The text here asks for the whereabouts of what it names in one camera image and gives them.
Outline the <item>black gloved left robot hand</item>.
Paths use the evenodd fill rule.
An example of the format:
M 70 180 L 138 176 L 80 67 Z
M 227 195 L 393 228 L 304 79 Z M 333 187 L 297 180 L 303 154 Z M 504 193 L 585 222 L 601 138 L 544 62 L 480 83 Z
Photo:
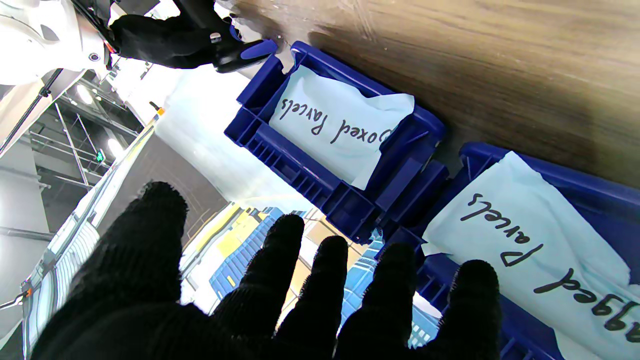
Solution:
M 67 300 L 38 337 L 33 360 L 498 360 L 499 281 L 484 260 L 455 274 L 436 337 L 409 347 L 417 271 L 414 249 L 379 258 L 361 307 L 341 310 L 348 243 L 318 246 L 295 307 L 279 321 L 305 223 L 285 214 L 269 229 L 238 286 L 211 315 L 180 304 L 188 206 L 150 182 L 115 219 L 74 275 Z

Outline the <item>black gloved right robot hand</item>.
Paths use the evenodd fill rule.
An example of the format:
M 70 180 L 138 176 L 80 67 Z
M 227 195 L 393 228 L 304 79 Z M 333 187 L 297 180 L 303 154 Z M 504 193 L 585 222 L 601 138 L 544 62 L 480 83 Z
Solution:
M 231 39 L 228 18 L 201 27 L 185 14 L 156 19 L 140 14 L 124 14 L 109 27 L 118 55 L 171 69 L 196 69 L 210 65 L 218 43 L 212 34 Z

